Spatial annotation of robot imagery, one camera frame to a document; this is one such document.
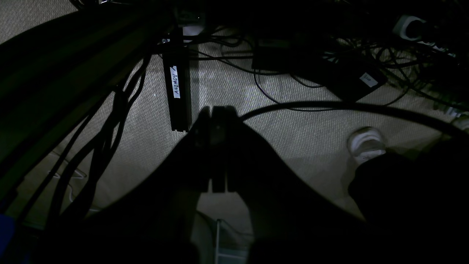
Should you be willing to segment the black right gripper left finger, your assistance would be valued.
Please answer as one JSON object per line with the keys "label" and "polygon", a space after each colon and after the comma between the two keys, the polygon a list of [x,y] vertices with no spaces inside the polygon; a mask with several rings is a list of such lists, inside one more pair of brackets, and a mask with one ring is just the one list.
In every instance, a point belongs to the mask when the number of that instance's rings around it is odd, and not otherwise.
{"label": "black right gripper left finger", "polygon": [[88,218],[96,187],[51,221],[33,253],[34,264],[198,263],[191,234],[198,200],[208,189],[210,109],[142,183]]}

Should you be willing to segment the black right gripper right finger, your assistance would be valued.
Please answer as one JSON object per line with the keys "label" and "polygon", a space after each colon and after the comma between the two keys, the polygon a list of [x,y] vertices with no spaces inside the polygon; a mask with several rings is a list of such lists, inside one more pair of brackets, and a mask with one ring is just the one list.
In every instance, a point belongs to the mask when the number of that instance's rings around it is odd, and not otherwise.
{"label": "black right gripper right finger", "polygon": [[251,214],[256,242],[249,263],[384,259],[415,229],[415,164],[391,152],[359,164],[348,186],[364,221],[327,201],[286,165],[232,107],[215,107],[217,156]]}

